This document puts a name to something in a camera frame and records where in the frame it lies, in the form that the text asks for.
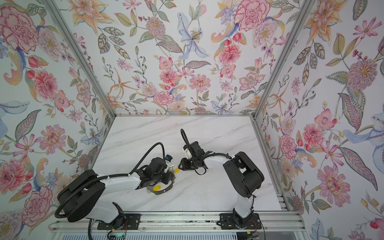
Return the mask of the yellow key tag front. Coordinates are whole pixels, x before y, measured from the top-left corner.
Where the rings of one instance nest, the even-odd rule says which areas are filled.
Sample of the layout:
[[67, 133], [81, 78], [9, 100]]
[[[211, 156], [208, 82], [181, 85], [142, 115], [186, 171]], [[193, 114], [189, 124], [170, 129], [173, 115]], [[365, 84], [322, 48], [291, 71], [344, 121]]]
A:
[[155, 186], [153, 187], [153, 191], [157, 192], [161, 189], [162, 187], [161, 186]]

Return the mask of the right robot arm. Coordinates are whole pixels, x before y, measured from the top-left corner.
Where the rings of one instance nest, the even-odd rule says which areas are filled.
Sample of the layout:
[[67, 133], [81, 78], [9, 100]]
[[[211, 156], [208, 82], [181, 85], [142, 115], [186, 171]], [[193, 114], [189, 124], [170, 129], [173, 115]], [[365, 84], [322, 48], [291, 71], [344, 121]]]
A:
[[229, 154], [205, 152], [198, 142], [185, 144], [185, 158], [178, 166], [182, 171], [197, 171], [203, 168], [224, 170], [232, 186], [238, 194], [233, 209], [233, 220], [238, 226], [244, 226], [251, 220], [254, 208], [254, 192], [265, 180], [264, 174], [244, 152], [238, 152], [233, 157]]

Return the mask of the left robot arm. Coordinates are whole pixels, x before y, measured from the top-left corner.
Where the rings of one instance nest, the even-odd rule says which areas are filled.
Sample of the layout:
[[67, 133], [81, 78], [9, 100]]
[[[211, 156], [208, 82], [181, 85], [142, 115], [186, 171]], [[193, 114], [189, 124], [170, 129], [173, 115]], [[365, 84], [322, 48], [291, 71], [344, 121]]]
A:
[[170, 155], [164, 159], [154, 158], [149, 165], [134, 170], [132, 174], [98, 175], [87, 170], [57, 195], [60, 205], [55, 217], [66, 218], [70, 223], [90, 219], [119, 228], [126, 222], [126, 215], [117, 201], [106, 196], [159, 183], [170, 185], [174, 177], [170, 170], [172, 159]]

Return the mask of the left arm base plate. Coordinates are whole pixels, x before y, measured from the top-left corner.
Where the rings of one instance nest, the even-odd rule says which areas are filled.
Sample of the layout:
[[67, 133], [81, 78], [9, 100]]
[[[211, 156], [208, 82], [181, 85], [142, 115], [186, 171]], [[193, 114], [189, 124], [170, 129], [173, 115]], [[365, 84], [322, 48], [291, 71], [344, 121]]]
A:
[[99, 222], [97, 230], [138, 230], [141, 214], [125, 214], [118, 216], [111, 223]]

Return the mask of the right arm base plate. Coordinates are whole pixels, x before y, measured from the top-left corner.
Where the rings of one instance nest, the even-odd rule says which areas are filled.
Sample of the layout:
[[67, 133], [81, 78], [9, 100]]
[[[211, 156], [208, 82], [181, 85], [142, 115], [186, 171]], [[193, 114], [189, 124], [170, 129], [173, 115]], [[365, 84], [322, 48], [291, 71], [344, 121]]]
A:
[[237, 213], [219, 215], [216, 224], [222, 230], [261, 230], [262, 223], [258, 214], [250, 213], [248, 217], [241, 218]]

